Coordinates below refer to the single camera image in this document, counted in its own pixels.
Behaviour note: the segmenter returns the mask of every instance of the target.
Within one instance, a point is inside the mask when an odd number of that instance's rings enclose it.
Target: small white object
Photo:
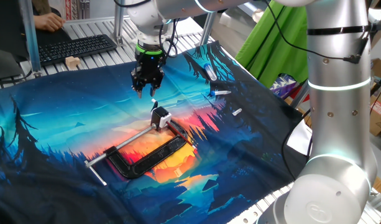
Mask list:
[[[233,116],[237,116],[239,113],[241,113],[242,109],[238,109],[235,112],[233,112]]]
[[[216,81],[218,79],[218,77],[216,76],[214,70],[213,70],[213,67],[210,65],[210,64],[205,64],[204,65],[204,69],[206,70],[207,72],[207,75],[209,76],[209,78],[212,80],[212,81]]]
[[[227,95],[232,93],[232,91],[229,90],[223,90],[223,91],[212,91],[212,96],[218,96],[218,95]]]
[[[288,139],[287,146],[290,146],[299,153],[306,155],[308,153],[311,137],[312,130],[305,124],[305,120],[303,120],[297,127],[295,127],[290,138]]]
[[[167,122],[171,122],[171,118],[172,118],[171,113],[168,113],[168,115],[166,115],[165,117],[162,117],[162,118],[160,119],[159,127],[160,127],[160,128],[164,128],[164,127],[168,126],[168,125],[167,125]]]

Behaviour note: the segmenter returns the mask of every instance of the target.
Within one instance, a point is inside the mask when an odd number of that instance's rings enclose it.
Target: computer monitor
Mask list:
[[[29,56],[18,0],[0,0],[0,50],[25,58]]]
[[[71,40],[62,29],[54,33],[36,30],[36,36],[38,45]],[[0,79],[20,75],[22,71],[17,62],[27,58],[29,53],[19,1],[0,0]]]

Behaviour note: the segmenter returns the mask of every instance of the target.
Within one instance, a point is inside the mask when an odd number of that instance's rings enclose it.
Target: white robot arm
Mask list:
[[[170,19],[245,2],[151,0],[129,8],[128,14],[141,31],[140,50],[152,51],[161,25]],[[377,175],[369,141],[370,42],[360,48],[370,30],[365,0],[277,2],[306,6],[308,14],[313,149],[292,190],[278,198],[258,224],[355,224]]]

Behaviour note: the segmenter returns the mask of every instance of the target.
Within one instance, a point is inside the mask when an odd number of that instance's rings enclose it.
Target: colorful printed cloth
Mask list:
[[[226,223],[291,181],[281,147],[301,115],[215,42],[169,59],[154,96],[197,150],[186,145],[133,180],[102,161],[94,169],[104,187],[84,161],[150,125],[154,104],[148,90],[142,99],[132,91],[134,66],[0,90],[1,223]],[[231,93],[212,97],[213,90]],[[120,152],[136,162],[170,138],[149,133]],[[292,149],[285,157],[298,174],[305,158]]]

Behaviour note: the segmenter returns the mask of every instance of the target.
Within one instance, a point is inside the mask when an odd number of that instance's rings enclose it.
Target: black clamp frame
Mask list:
[[[176,134],[174,138],[166,142],[164,145],[153,150],[150,154],[143,157],[141,160],[130,164],[121,155],[119,150],[134,141],[135,139],[143,136],[144,134],[150,132],[151,130],[160,131],[162,128],[168,127],[170,131]],[[152,110],[152,120],[150,127],[126,140],[118,146],[110,147],[105,150],[102,155],[96,159],[88,162],[85,161],[86,167],[90,168],[96,177],[106,185],[105,181],[96,173],[92,168],[92,165],[96,164],[103,159],[109,159],[109,161],[115,166],[115,168],[120,172],[122,176],[128,179],[135,179],[151,170],[157,164],[164,161],[168,156],[171,156],[174,152],[183,147],[187,141],[187,132],[176,122],[171,121],[171,114],[163,107],[158,107]]]

